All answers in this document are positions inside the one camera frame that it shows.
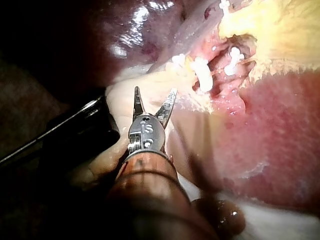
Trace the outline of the right arm instrument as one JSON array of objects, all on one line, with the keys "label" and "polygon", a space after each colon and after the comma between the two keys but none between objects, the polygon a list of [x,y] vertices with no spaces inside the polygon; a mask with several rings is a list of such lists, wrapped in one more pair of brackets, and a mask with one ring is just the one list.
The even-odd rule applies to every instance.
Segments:
[{"label": "right arm instrument", "polygon": [[164,152],[165,129],[160,121],[149,113],[136,117],[128,131],[128,152],[152,150]]}]

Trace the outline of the right arm instrument jaw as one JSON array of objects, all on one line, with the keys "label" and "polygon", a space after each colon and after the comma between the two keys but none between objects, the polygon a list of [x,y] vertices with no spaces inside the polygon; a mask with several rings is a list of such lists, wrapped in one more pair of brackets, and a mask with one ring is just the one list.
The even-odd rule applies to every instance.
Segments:
[{"label": "right arm instrument jaw", "polygon": [[144,104],[141,97],[140,88],[136,86],[134,88],[134,104],[133,104],[133,119],[145,113]]},{"label": "right arm instrument jaw", "polygon": [[161,123],[163,128],[166,128],[168,125],[175,105],[177,93],[178,90],[176,88],[172,88],[160,109],[155,113],[155,117]]}]

